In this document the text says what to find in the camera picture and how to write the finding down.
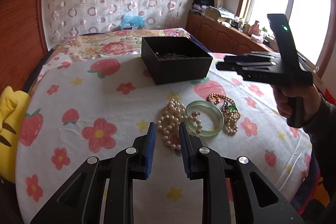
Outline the person's right hand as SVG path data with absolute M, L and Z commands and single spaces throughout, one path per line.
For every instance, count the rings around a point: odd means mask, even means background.
M 288 103 L 289 98 L 301 97 L 303 99 L 304 122 L 310 120 L 321 105 L 322 97 L 314 85 L 291 87 L 272 85 L 272 89 L 277 110 L 279 114 L 285 118 L 289 118 L 292 114 L 292 109 Z

